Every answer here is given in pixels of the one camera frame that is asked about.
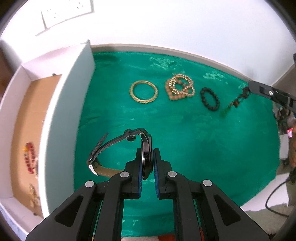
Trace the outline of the green velvet cloth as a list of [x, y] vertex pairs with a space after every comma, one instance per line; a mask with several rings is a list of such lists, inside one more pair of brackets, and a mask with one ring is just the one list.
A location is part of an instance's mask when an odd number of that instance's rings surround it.
[[[211, 180], [237, 205], [255, 197], [274, 179], [280, 140], [271, 100], [251, 94], [226, 116], [221, 111], [246, 83], [183, 58], [137, 52], [93, 55], [90, 82], [77, 134], [74, 187], [94, 175], [87, 158], [99, 139], [144, 128], [163, 160], [187, 179]], [[158, 89], [148, 104], [135, 102], [130, 86], [146, 80]]]

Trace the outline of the white wall socket panel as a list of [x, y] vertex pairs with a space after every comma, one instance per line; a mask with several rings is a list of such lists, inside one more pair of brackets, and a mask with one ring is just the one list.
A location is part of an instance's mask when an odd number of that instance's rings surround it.
[[93, 13], [94, 3], [92, 0], [40, 1], [40, 12], [45, 29], [36, 36], [55, 29], [69, 20]]

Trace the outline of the white jewelry box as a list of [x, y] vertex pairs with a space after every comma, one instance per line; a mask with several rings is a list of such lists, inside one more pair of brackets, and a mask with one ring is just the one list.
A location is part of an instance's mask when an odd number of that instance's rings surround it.
[[74, 191], [81, 111], [95, 69], [89, 42], [22, 63], [1, 101], [1, 213], [25, 237]]

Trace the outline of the gold bangle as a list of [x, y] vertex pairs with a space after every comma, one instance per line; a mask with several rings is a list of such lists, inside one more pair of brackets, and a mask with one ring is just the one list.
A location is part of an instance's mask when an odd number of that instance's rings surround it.
[[159, 92], [153, 83], [146, 80], [138, 80], [130, 86], [129, 94], [135, 102], [148, 104], [156, 100]]

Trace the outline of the black wristwatch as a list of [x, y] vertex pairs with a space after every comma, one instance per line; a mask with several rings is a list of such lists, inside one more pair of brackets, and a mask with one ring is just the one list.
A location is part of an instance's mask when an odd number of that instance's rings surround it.
[[104, 144], [108, 133], [106, 133], [97, 143], [95, 148], [90, 152], [87, 159], [87, 165], [90, 171], [97, 176], [104, 176], [111, 178], [112, 176], [123, 172], [123, 170], [116, 170], [111, 168], [103, 167], [98, 160], [98, 155], [100, 155], [104, 150], [115, 145], [123, 140], [133, 142], [136, 136], [140, 136], [142, 139], [142, 147], [140, 153], [140, 163], [142, 167], [142, 178], [147, 180], [150, 173], [153, 170], [153, 154], [152, 154], [152, 137], [144, 128], [137, 128], [135, 130], [127, 129], [124, 134], [109, 140]]

